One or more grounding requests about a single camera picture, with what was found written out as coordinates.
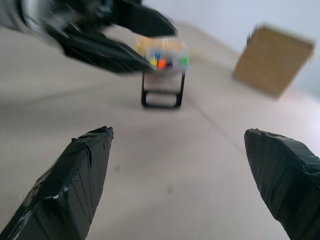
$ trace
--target beige floor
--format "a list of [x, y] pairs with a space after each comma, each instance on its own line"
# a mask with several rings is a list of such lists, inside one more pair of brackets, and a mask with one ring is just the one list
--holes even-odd
[[288, 239], [259, 195], [243, 135], [277, 132], [320, 155], [320, 104], [294, 88], [276, 101], [232, 80], [236, 53], [179, 29], [193, 66], [173, 112], [141, 108], [138, 75], [116, 76], [0, 30], [0, 230], [71, 137], [107, 125], [115, 137], [87, 239]]

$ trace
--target white wall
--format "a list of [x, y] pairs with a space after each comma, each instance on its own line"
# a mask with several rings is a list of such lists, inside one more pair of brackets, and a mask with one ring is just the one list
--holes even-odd
[[[177, 21], [189, 22], [241, 52], [248, 34], [269, 23], [320, 41], [320, 0], [147, 0]], [[320, 54], [294, 84], [320, 97]]]

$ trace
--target small black stand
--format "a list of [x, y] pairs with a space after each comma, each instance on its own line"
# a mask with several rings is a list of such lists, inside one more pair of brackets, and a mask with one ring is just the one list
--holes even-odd
[[[166, 91], [166, 90], [145, 90], [145, 73], [142, 74], [142, 88], [141, 88], [141, 104], [144, 108], [150, 109], [178, 109], [182, 104], [182, 97], [184, 94], [186, 74], [182, 73], [180, 91]], [[149, 104], [147, 103], [147, 95], [159, 94], [159, 95], [174, 95], [176, 97], [175, 105], [161, 105], [161, 104]]]

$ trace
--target blue object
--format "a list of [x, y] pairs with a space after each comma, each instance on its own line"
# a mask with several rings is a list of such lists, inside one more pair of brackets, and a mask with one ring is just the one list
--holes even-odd
[[157, 51], [154, 56], [157, 60], [161, 59], [161, 52]]

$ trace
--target black robotic claw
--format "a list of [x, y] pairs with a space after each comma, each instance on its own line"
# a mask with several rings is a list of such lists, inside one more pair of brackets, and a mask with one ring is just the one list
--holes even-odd
[[116, 24], [147, 37], [173, 36], [175, 27], [158, 11], [141, 5], [140, 0], [104, 0], [96, 12], [63, 31], [49, 33], [64, 54], [114, 73], [148, 71], [154, 68], [144, 57], [124, 43], [106, 38], [100, 31]]

